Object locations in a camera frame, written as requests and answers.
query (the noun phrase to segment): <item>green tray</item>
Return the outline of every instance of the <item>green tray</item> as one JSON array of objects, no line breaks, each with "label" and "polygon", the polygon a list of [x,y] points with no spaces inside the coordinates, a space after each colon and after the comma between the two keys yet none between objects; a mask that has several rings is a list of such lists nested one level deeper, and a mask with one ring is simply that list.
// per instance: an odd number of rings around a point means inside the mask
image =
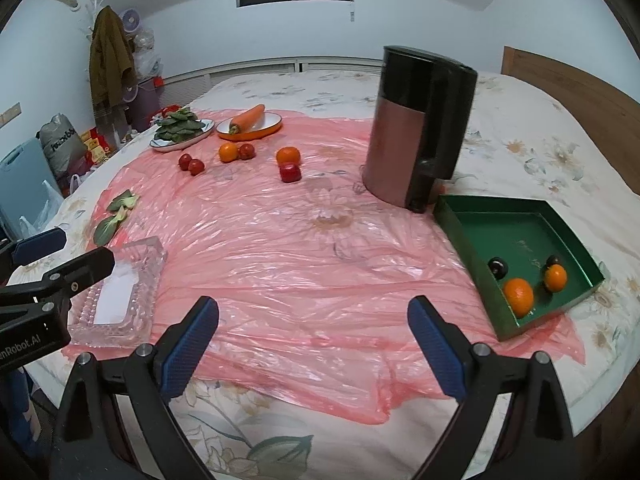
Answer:
[{"label": "green tray", "polygon": [[[544,200],[441,195],[433,215],[471,274],[500,341],[568,310],[604,280],[587,249]],[[556,294],[542,285],[545,262],[552,254],[569,277]],[[509,266],[507,276],[498,281],[487,266],[494,256]],[[524,278],[534,290],[534,307],[521,319],[502,294],[502,284],[511,278]]]}]

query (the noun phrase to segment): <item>orange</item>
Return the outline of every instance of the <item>orange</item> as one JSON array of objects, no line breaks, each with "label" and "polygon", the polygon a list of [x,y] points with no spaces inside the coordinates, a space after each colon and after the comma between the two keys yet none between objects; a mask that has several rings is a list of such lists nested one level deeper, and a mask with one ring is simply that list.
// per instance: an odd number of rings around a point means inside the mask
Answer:
[{"label": "orange", "polygon": [[560,292],[566,281],[566,270],[562,265],[552,265],[545,271],[545,287],[549,292]]},{"label": "orange", "polygon": [[525,317],[533,308],[533,289],[527,280],[512,278],[504,284],[502,293],[517,318]]},{"label": "orange", "polygon": [[279,166],[286,164],[287,162],[293,162],[296,166],[300,165],[300,152],[293,146],[287,146],[286,148],[280,148],[276,153],[276,162]]},{"label": "orange", "polygon": [[238,146],[234,142],[225,142],[218,149],[218,155],[222,162],[233,162],[238,158]]}]

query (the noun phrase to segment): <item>white wall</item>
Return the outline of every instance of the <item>white wall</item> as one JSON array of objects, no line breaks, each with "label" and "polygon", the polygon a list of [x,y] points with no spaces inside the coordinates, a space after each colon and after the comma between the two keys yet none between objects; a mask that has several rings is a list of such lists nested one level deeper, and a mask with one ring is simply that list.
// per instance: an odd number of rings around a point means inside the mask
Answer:
[{"label": "white wall", "polygon": [[603,0],[494,0],[482,11],[449,0],[240,8],[236,0],[191,0],[145,24],[155,30],[165,76],[267,57],[380,58],[385,44],[424,48],[500,72],[507,44],[577,66],[640,101],[640,60]]},{"label": "white wall", "polygon": [[578,67],[640,102],[640,60],[603,0],[494,0],[482,22],[482,68],[499,72],[506,44]]},{"label": "white wall", "polygon": [[84,10],[23,0],[0,33],[0,112],[18,101],[22,106],[22,114],[0,128],[0,158],[59,112],[78,132],[95,125],[84,71],[90,44],[80,30],[88,25]]}]

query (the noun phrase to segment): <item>wall outlet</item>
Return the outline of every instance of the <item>wall outlet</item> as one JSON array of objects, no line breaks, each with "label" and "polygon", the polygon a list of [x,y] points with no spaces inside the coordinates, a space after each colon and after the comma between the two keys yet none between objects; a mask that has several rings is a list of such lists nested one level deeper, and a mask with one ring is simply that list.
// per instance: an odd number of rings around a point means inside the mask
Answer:
[{"label": "wall outlet", "polygon": [[2,128],[9,121],[15,119],[21,113],[22,113],[22,108],[20,108],[20,103],[16,103],[11,108],[9,108],[4,114],[0,115],[0,128]]}]

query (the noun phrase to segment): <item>orange carrot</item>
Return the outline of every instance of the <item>orange carrot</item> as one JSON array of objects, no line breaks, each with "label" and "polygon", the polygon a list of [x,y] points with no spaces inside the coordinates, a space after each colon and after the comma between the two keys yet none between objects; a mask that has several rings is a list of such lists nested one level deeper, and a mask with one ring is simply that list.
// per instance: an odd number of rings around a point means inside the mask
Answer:
[{"label": "orange carrot", "polygon": [[231,119],[229,133],[231,135],[247,133],[264,114],[264,105],[257,105]]}]

